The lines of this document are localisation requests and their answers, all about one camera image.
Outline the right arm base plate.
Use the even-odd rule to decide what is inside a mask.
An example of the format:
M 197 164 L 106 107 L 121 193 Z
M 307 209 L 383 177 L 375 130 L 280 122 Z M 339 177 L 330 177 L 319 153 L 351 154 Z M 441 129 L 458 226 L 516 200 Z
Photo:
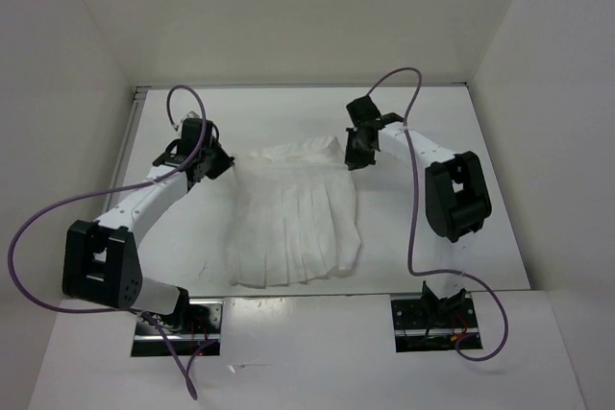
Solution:
M 429 320 L 418 298 L 390 301 L 396 352 L 454 350 L 461 339 L 461 350 L 481 350 L 479 325 L 471 298 L 454 314 Z

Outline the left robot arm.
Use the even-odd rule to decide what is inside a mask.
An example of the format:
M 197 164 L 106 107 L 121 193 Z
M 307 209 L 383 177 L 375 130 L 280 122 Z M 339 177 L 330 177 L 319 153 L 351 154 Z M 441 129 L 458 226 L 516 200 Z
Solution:
M 185 157 L 165 152 L 157 158 L 143 188 L 92 222 L 78 220 L 66 235 L 61 288 L 71 298 L 107 308 L 156 315 L 169 332 L 185 330 L 191 321 L 186 289 L 145 277 L 138 247 L 158 219 L 203 179 L 215 180 L 232 166 L 213 140 L 188 165 Z

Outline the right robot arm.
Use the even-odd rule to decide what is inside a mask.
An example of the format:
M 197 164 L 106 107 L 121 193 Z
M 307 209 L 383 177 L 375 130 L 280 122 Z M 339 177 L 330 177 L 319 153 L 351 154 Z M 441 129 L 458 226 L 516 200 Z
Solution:
M 387 127 L 364 124 L 348 128 L 345 163 L 351 170 L 376 163 L 376 153 L 389 154 L 411 173 L 412 211 L 407 267 L 423 281 L 421 314 L 431 326 L 443 326 L 455 314 L 453 301 L 465 291 L 462 256 L 492 213 L 479 157 L 456 153 L 395 122 Z M 427 267 L 416 269 L 419 221 L 427 221 L 433 243 Z

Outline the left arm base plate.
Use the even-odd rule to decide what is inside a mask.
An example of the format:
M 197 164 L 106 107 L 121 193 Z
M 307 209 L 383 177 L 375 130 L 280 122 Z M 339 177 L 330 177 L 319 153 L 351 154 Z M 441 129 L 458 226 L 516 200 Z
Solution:
M 223 299 L 196 298 L 190 300 L 188 313 L 181 326 L 170 326 L 158 315 L 153 315 L 153 318 L 160 324 L 178 356 L 218 356 L 221 349 L 223 308 Z M 138 316 L 131 357 L 162 356 L 170 356 L 162 336 L 151 322 Z

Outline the white pleated skirt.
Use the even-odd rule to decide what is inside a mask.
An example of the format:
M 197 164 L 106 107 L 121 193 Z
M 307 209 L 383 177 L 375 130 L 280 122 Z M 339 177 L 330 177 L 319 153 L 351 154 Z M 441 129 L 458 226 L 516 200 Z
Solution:
M 239 157 L 225 250 L 232 285 L 264 289 L 346 277 L 361 248 L 357 190 L 334 136 Z

